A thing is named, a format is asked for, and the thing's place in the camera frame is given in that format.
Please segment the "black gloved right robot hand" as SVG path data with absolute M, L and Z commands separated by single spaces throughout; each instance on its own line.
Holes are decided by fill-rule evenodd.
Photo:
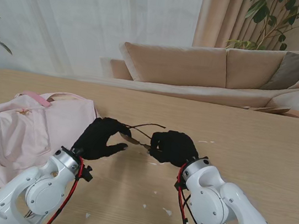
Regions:
M 199 159 L 194 142 L 182 132 L 154 132 L 150 143 L 148 153 L 160 163 L 168 162 L 180 168 Z

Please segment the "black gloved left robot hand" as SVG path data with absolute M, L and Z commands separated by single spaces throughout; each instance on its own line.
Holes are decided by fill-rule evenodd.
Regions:
M 96 118 L 74 143 L 71 151 L 89 161 L 110 157 L 128 147 L 126 143 L 107 145 L 108 139 L 116 133 L 131 137 L 131 131 L 121 122 L 112 118 Z

